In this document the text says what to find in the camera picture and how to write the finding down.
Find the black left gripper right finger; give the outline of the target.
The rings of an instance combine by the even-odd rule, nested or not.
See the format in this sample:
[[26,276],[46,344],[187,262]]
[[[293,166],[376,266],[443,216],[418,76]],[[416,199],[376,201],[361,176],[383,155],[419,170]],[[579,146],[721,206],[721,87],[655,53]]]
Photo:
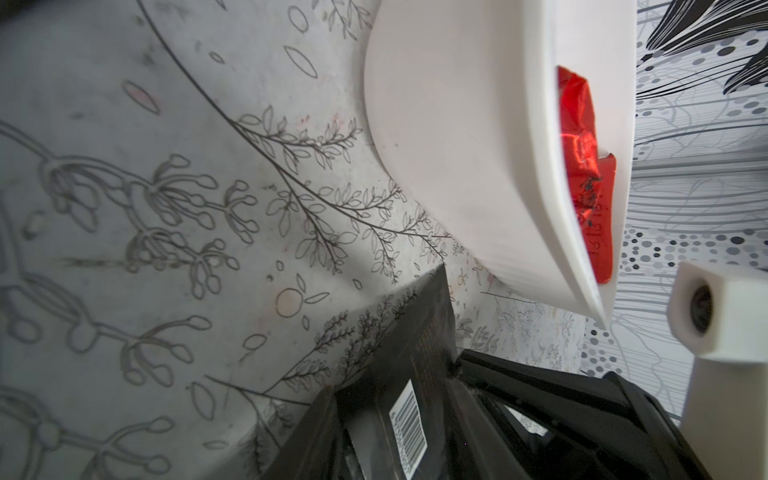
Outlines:
[[446,381],[453,479],[707,479],[655,397],[602,378],[463,351]]

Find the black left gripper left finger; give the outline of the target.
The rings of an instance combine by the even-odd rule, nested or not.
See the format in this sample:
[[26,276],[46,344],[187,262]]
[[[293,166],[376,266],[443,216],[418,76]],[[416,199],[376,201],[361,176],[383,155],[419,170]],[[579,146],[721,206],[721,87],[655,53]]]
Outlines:
[[337,479],[343,427],[335,392],[325,387],[261,479]]

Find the red foil tea bag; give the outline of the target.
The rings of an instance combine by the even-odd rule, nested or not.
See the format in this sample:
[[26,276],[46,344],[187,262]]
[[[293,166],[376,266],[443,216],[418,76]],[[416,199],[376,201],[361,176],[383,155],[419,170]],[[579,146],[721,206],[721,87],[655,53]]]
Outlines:
[[564,67],[557,69],[562,151],[571,199],[578,209],[597,201],[600,174],[591,91],[586,79]]

